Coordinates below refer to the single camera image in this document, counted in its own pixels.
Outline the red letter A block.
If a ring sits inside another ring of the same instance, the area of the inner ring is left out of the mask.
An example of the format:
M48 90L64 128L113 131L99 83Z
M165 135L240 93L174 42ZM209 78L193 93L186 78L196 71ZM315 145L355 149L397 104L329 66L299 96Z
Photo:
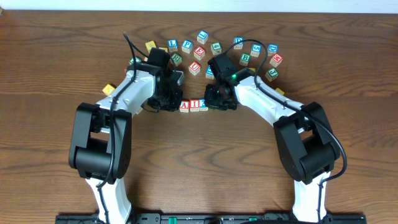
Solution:
M189 113L190 112L190 101L182 100L179 110L181 113Z

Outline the blue number 2 block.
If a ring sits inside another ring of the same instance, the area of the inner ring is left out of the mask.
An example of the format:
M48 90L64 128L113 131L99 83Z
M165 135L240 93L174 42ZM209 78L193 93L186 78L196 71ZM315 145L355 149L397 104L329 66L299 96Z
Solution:
M199 110L208 111L208 107L206 106L204 99L199 99Z

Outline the red letter I block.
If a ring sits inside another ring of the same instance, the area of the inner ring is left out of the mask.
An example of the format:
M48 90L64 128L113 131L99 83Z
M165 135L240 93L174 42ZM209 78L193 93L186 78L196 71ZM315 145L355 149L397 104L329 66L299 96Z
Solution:
M190 111L197 112L200 110L200 100L190 100Z

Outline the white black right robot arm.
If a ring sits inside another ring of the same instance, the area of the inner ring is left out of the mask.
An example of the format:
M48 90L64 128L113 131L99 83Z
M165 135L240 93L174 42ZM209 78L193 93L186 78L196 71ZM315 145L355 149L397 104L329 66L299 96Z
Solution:
M346 158L321 105L290 100L266 85L254 71L239 70L226 53L208 61L216 84L207 85L205 103L216 110L246 106L274 129L280 161L294 180L293 216L320 223L326 217L326 183L335 161Z

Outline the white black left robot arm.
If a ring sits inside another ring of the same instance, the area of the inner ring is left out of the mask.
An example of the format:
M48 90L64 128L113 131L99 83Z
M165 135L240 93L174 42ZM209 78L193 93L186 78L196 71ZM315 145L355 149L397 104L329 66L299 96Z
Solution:
M97 215L57 216L56 223L129 223L132 204L124 184L131 160L132 118L147 103L155 112L176 111L184 74L169 68L170 55L152 49L133 62L106 98L76 109L68 163L85 179L99 206Z

